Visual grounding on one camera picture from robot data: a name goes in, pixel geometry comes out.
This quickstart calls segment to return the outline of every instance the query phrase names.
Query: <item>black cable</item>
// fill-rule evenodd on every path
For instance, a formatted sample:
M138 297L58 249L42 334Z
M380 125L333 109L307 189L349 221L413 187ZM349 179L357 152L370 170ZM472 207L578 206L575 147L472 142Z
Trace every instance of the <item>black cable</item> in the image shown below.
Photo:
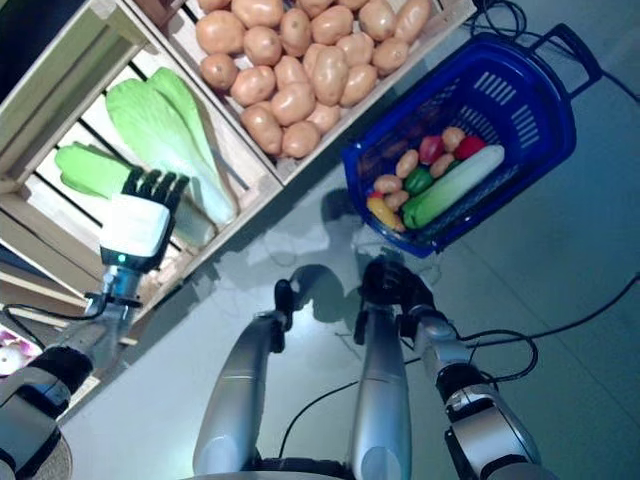
M309 410L311 407L313 407L316 403L320 402L321 400L324 400L325 398L341 392L343 390L346 390L347 388L353 387L354 385L357 385L358 381L355 382L351 382L351 383L347 383L341 387L335 388L333 390L331 390L330 392L325 393L324 395L321 395L320 397L316 398L315 400L313 400L312 402L307 403L307 405L304 406L304 408L302 410L300 410L298 412L298 414L293 417L293 420L291 420L291 422L289 423L289 426L287 427L287 430L285 431L284 434L284 438L282 439L282 443L280 444L280 452L278 453L278 458L282 458L282 455L284 454L284 448L287 445L287 439L289 438L289 434L291 433L291 430L293 429L293 426L296 424L296 422L298 421L298 419L307 411Z

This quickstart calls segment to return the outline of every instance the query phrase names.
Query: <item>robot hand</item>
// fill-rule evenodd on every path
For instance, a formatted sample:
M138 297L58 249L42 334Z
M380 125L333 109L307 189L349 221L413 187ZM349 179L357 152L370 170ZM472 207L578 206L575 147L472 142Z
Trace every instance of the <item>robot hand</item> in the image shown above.
M185 176L131 170L100 236L102 263L139 273L158 268L175 225L174 214L189 183Z

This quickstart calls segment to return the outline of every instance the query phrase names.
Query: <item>blue plastic shopping basket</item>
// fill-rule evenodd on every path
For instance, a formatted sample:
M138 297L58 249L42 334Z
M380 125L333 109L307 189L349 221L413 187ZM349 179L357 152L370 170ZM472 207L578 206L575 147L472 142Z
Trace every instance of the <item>blue plastic shopping basket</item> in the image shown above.
M567 92L536 51L562 40L588 79ZM564 161L574 150L571 100L602 76L593 54L564 24L530 47L497 35L475 36L421 79L361 138L342 152L352 201L390 242L417 256L440 251ZM397 233L366 208L375 179L393 173L400 156L426 135L455 125L504 146L504 162L480 185L420 230Z

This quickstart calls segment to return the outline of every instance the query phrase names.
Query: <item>wooden slat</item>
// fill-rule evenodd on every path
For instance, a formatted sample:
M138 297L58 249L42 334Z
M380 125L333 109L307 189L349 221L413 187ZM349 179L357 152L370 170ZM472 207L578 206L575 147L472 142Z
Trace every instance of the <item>wooden slat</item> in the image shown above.
M86 291L96 291L100 286L99 277L78 267L2 211L0 243L79 297Z

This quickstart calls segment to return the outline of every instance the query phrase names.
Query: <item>white surface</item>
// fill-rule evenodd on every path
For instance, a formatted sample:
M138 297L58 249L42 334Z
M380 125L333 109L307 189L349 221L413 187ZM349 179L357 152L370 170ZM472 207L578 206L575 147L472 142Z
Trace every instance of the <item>white surface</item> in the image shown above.
M521 4L532 29L565 21L606 68L640 89L640 12L629 2ZM457 37L451 48L464 35ZM574 320L611 298L640 268L638 108L602 80L574 110L578 147L567 162L439 257L409 260L437 281L436 302L463 333L499 327L533 332ZM309 400L358 377L363 352L349 337L354 288L370 258L366 252L380 245L361 231L357 217L344 214L343 187L338 167L299 202L280 202L266 213L274 215L266 219L268 231L254 237L250 226L239 232L162 307L158 321L186 318L64 426L74 479L190 476L199 423L233 341L254 312L272 306L275 281L299 267L314 266L299 270L298 278L316 282L287 349L270 359L261 453L277 454L287 423ZM541 340L538 369L502 388L559 478L640 478L638 307L636 289L592 324ZM486 349L475 359L495 373L527 361L519 347ZM408 367L408 377L413 478L455 478L437 392L419 365ZM343 459L355 394L349 389L305 414L286 454Z

